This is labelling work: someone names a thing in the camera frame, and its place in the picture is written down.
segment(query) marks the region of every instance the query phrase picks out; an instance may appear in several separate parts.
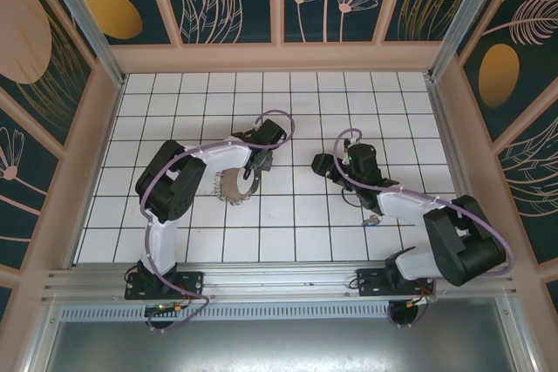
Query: purple cable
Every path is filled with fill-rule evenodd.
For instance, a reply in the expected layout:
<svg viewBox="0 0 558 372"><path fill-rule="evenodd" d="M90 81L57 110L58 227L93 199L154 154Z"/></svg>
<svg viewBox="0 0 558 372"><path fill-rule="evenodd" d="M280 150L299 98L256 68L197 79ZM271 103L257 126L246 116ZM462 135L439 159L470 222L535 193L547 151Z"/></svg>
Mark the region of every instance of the purple cable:
<svg viewBox="0 0 558 372"><path fill-rule="evenodd" d="M151 323L151 320L152 320L155 313L149 315L149 317L147 318L147 325L149 326L149 329L151 331L158 330L161 333L164 333L165 330L170 331L170 330L173 330L175 328L178 328L178 327L186 324L192 318L194 318L197 314L199 314L202 309L204 309L205 307L208 306L209 298L207 298L207 296L205 296L205 295L196 294L194 292L187 291L186 289L183 289L181 287L175 286L173 283L167 281L163 277L163 275L159 272L159 269L157 269L157 267L155 266L153 258L151 257L151 249L149 247L149 238L151 237L151 226L153 225L153 216L150 215L149 213L147 213L147 211L146 211L146 203L147 203L147 198L149 197L149 194L151 193L151 191L153 190L153 188L155 187L157 182L159 182L159 180L167 173L167 170L172 165L174 165L177 161L179 161L181 159L184 159L185 157L189 156L190 154L194 154L195 152L205 152L205 151L211 150L213 148L221 147L222 145L245 145L245 146L247 145L251 148L259 148L259 149L262 149L262 150L269 150L269 149L279 148L280 146L284 145L285 143L291 141L292 138L293 138L293 134L295 133L295 120L293 119L293 117L290 114L288 114L285 111L281 111L279 109L273 109L273 110L270 110L270 111L265 111L262 115L260 115L258 117L258 119L255 121L255 124L260 122L263 119L263 117L265 117L266 115L270 115L270 114L284 115L285 117L287 117L290 120L290 134L282 142L280 142L278 144L274 144L274 145L259 145L259 144L245 143L245 142L242 142L242 141L239 140L239 141L221 141L219 143L213 143L213 144L210 144L210 145L200 145L199 147L195 147L195 148L192 148L190 150L186 150L186 151L180 153L179 155L177 155L176 157L174 157L173 159L171 159L157 173L157 175L153 178L153 180L151 181L151 183L147 187L147 189L146 189L146 191L143 195L143 198L141 199L141 202L139 203L139 210L141 211L141 214L144 217L147 218L145 247L146 247L146 256L147 256L147 261L149 262L149 266L151 266L151 269L153 270L153 273L155 274L155 276L157 276L157 278L159 278L159 280L161 282L163 282L165 285L167 285L171 289L173 289L177 292L180 292L184 296L189 296L192 299L201 299L201 300L205 301L201 307L196 309L192 314L190 314L184 320L175 321L173 324L171 324L170 326L168 326L166 328L155 328L153 326L153 324Z"/></svg>
<svg viewBox="0 0 558 372"><path fill-rule="evenodd" d="M466 209L461 208L460 206L454 205L453 203L448 202L446 200L440 200L438 198L434 198L433 196L427 195L425 193L410 191L410 190L407 190L407 189L404 190L402 187L397 188L397 187L370 186L370 185L365 185L364 183L360 183L360 182L357 182L356 180L351 179L349 177L349 175L343 171L343 169L341 168L341 165L339 164L339 161L337 160L337 146L339 145L339 141L341 141L343 139L343 135L345 135L349 132L356 132L358 134L357 141L359 141L363 137L362 131L358 130L357 128L349 128L349 129L341 132L337 136L337 138L335 140L335 144L333 145L333 157L334 157L333 162L335 163L335 166L336 166L337 170L341 173L341 175L345 179L347 179L350 183L352 183L355 186L359 186L359 187L362 187L364 189L370 189L371 191L395 192L395 193L402 193L402 194L409 195L409 196L414 196L414 197L421 198L421 199L427 198L431 202L440 203L441 205L445 205L448 208L451 208L452 210L457 211L458 213L461 213L462 215L465 215L469 220L473 220L474 222L476 222L477 224L480 224L486 230L488 230L488 232L506 249L507 258L508 258L508 261L509 261L508 265L506 267L503 267L501 270L499 270L497 272L487 272L487 273L483 274L483 276L485 276L485 277L486 276L502 276L503 274L509 273L514 268L514 265L515 265L514 252L513 252L512 248L509 246L509 244L507 244L507 241L505 241L504 238L500 235L500 233L498 233L490 224L488 224L487 222L485 222L484 220L482 220L481 218L476 216L474 213L470 213L469 211L467 211Z"/></svg>

